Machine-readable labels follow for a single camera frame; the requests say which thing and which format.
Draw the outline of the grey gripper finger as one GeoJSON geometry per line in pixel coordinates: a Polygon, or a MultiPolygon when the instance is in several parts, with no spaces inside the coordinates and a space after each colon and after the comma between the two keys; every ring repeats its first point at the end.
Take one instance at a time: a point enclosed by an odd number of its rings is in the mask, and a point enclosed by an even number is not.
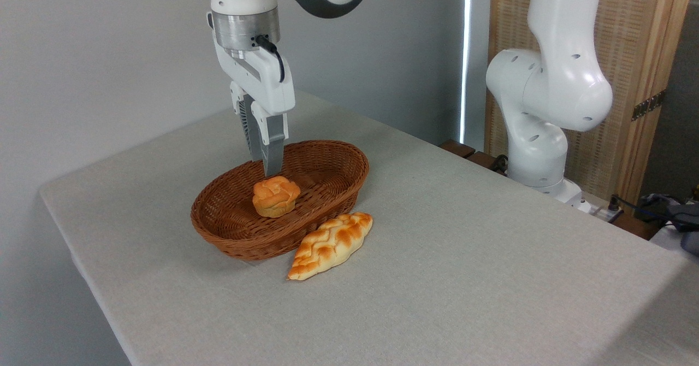
{"type": "Polygon", "coordinates": [[[230,96],[234,103],[235,113],[239,116],[243,132],[253,161],[263,159],[262,142],[259,136],[259,125],[252,112],[254,99],[245,92],[235,81],[230,82],[230,96]]]}
{"type": "Polygon", "coordinates": [[[270,115],[258,102],[252,103],[252,114],[258,128],[265,176],[276,176],[281,172],[285,140],[289,137],[287,114],[270,115]]]}

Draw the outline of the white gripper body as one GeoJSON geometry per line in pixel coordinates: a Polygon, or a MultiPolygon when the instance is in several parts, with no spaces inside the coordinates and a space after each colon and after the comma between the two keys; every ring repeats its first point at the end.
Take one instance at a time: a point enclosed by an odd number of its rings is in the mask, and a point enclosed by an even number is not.
{"type": "Polygon", "coordinates": [[[218,61],[232,81],[270,115],[295,107],[287,60],[276,50],[280,41],[277,11],[253,15],[208,13],[218,61]]]}

